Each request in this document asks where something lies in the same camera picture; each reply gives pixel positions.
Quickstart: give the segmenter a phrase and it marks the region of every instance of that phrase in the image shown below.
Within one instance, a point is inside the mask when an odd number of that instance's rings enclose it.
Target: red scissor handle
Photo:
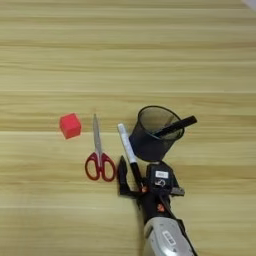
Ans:
[[[115,179],[115,177],[116,177],[116,166],[115,166],[114,162],[105,153],[102,154],[101,160],[102,160],[102,179],[105,180],[105,181],[108,181],[108,182],[113,181]],[[112,176],[110,178],[108,178],[106,176],[106,171],[105,171],[105,164],[106,163],[109,163],[111,165],[111,167],[112,167],[112,170],[113,170]]]
[[[93,161],[94,164],[95,164],[95,172],[96,172],[96,176],[93,176],[90,174],[90,171],[89,171],[89,168],[88,168],[88,165],[89,165],[89,162]],[[86,160],[85,162],[85,173],[86,175],[89,177],[89,179],[91,180],[98,180],[100,178],[100,166],[99,166],[99,162],[98,162],[98,156],[95,152],[93,152]]]

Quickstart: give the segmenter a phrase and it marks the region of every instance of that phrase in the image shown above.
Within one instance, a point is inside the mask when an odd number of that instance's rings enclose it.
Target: scissor blade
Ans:
[[[95,151],[99,154],[99,160],[102,155],[101,139],[100,139],[100,128],[96,114],[93,116],[93,134],[94,134],[94,145]]]

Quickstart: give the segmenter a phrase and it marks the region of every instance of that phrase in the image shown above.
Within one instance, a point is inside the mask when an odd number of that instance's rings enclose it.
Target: black mesh pen holder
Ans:
[[[140,110],[138,120],[130,136],[135,155],[147,162],[163,160],[175,141],[184,134],[184,128],[157,136],[164,127],[180,121],[173,111],[160,106],[147,106]]]

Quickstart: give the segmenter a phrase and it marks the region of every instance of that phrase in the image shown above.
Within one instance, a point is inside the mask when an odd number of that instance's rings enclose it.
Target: red cube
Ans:
[[[70,114],[60,118],[60,129],[66,139],[79,136],[81,134],[82,125],[76,114]]]

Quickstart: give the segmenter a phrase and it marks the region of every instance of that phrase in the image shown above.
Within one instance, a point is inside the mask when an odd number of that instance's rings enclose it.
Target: scissors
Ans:
[[[100,173],[102,176],[102,179],[105,181],[113,181],[116,176],[116,167],[114,162],[111,160],[111,158],[103,153],[102,147],[101,147],[101,139],[100,139],[100,129],[99,129],[99,123],[96,114],[94,114],[93,117],[93,133],[94,133],[94,144],[95,144],[95,152],[93,152],[86,160],[85,162],[85,172],[86,175],[91,180],[98,180],[100,178]],[[92,175],[89,171],[88,165],[89,162],[94,162],[95,164],[95,171],[96,175]],[[112,167],[112,176],[107,177],[106,171],[105,171],[105,164],[109,163]]]

